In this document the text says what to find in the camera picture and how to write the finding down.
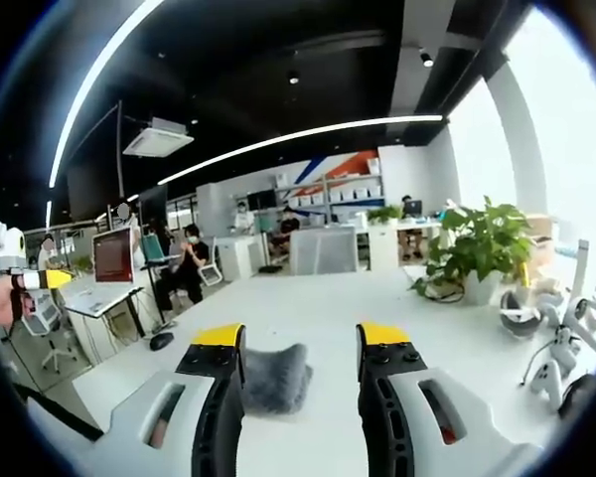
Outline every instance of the white chair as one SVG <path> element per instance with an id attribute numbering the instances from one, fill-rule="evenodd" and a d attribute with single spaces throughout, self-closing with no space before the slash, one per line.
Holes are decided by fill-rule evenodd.
<path id="1" fill-rule="evenodd" d="M 53 296 L 49 290 L 35 290 L 30 291 L 29 294 L 35 302 L 36 311 L 31 316 L 23 317 L 22 322 L 31 336 L 48 336 L 54 331 L 62 328 L 60 309 L 53 300 Z M 46 369 L 49 362 L 53 362 L 53 369 L 57 374 L 60 373 L 59 358 L 71 358 L 77 361 L 77 356 L 70 347 L 65 350 L 56 347 L 52 339 L 49 339 L 49 346 L 51 351 L 42 360 L 42 368 Z"/>
<path id="2" fill-rule="evenodd" d="M 199 276 L 206 286 L 213 286 L 223 281 L 223 274 L 217 266 L 217 239 L 212 239 L 210 260 L 199 268 Z"/>

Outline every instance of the person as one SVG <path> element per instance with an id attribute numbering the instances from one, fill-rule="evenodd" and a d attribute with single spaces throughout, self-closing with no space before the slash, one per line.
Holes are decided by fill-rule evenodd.
<path id="1" fill-rule="evenodd" d="M 181 243 L 179 267 L 172 272 L 165 269 L 155 284 L 157 305 L 162 310 L 172 310 L 170 292 L 183 287 L 188 292 L 190 301 L 197 304 L 203 300 L 199 268 L 210 258 L 210 248 L 200 240 L 199 228 L 191 224 L 184 229 L 185 240 Z"/>
<path id="2" fill-rule="evenodd" d="M 236 206 L 234 228 L 238 233 L 247 236 L 254 233 L 254 213 L 247 210 L 245 202 L 239 202 Z"/>
<path id="3" fill-rule="evenodd" d="M 406 203 L 412 201 L 412 197 L 409 195 L 405 195 L 401 198 L 402 203 L 402 218 L 406 219 Z M 399 238 L 399 244 L 401 245 L 402 249 L 404 250 L 404 260 L 410 260 L 410 240 L 413 239 L 415 242 L 415 249 L 413 251 L 413 256 L 415 258 L 421 258 L 421 241 L 422 241 L 422 234 L 421 229 L 414 229 L 408 231 L 398 231 L 397 233 Z"/>
<path id="4" fill-rule="evenodd" d="M 51 270 L 57 268 L 51 263 L 51 256 L 56 247 L 56 242 L 51 234 L 46 234 L 38 251 L 38 270 Z"/>
<path id="5" fill-rule="evenodd" d="M 272 251 L 276 255 L 289 253 L 291 233 L 300 229 L 300 221 L 294 216 L 294 211 L 285 207 L 282 211 L 280 232 L 271 238 Z"/>
<path id="6" fill-rule="evenodd" d="M 139 218 L 137 217 L 135 209 L 125 202 L 117 208 L 117 214 L 120 219 L 123 220 L 122 227 L 130 227 L 132 262 L 136 269 L 140 269 L 146 264 L 146 257 L 141 249 L 141 228 L 139 227 Z"/>

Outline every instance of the computer monitor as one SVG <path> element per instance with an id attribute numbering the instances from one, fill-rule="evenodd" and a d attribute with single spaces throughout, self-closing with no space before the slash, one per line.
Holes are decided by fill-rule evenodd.
<path id="1" fill-rule="evenodd" d="M 166 203 L 168 202 L 168 186 L 157 186 L 139 194 L 141 223 L 149 225 L 152 221 L 168 224 Z"/>
<path id="2" fill-rule="evenodd" d="M 408 217 L 420 217 L 421 201 L 404 202 L 404 215 Z"/>
<path id="3" fill-rule="evenodd" d="M 92 238 L 97 283 L 132 283 L 134 269 L 130 237 L 130 227 L 126 227 Z"/>

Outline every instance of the black ceiling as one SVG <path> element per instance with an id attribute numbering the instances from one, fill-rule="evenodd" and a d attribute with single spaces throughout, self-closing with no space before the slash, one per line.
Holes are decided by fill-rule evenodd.
<path id="1" fill-rule="evenodd" d="M 153 115 L 187 124 L 195 137 L 168 158 L 124 157 L 127 195 L 247 144 L 332 123 L 399 115 L 393 95 L 402 72 L 422 78 L 404 85 L 420 91 L 414 110 L 405 112 L 445 114 L 499 55 L 524 2 L 456 0 L 447 30 L 425 40 L 439 47 L 432 70 L 426 71 L 421 61 L 403 65 L 406 12 L 414 6 L 432 31 L 438 2 L 166 0 L 97 80 L 77 118 L 53 191 L 49 175 L 75 92 L 97 53 L 140 0 L 61 4 L 46 21 L 39 19 L 49 11 L 48 2 L 39 2 L 27 12 L 28 28 L 36 21 L 39 25 L 36 45 L 0 104 L 0 219 L 25 230 L 41 227 L 45 204 L 53 199 L 53 224 L 69 222 L 65 174 L 70 165 L 92 162 L 102 173 L 116 174 L 114 115 L 74 152 L 119 100 L 122 147 Z M 26 32 L 24 24 L 19 28 Z M 15 30 L 9 32 L 11 44 L 2 47 L 3 58 L 23 43 L 23 33 L 18 40 Z M 404 35 L 408 43 L 409 36 Z M 292 85 L 288 75 L 293 73 L 300 81 Z M 193 125 L 193 119 L 199 122 Z M 424 145 L 440 128 L 376 126 L 310 136 L 185 176 L 170 184 L 169 193 L 180 196 L 196 185 L 315 155 L 383 144 Z"/>

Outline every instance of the potted plant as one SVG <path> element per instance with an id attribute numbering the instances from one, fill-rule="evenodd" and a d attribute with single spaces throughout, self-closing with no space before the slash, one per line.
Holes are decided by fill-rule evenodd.
<path id="1" fill-rule="evenodd" d="M 493 206 L 486 197 L 483 211 L 461 207 L 446 212 L 444 234 L 454 238 L 448 245 L 434 238 L 429 245 L 426 276 L 412 288 L 428 296 L 435 293 L 464 293 L 472 304 L 486 304 L 504 276 L 518 277 L 529 258 L 529 228 L 525 215 L 515 206 Z"/>
<path id="2" fill-rule="evenodd" d="M 398 206 L 380 207 L 369 211 L 367 217 L 373 224 L 386 225 L 387 223 L 397 222 L 401 218 L 401 208 Z"/>

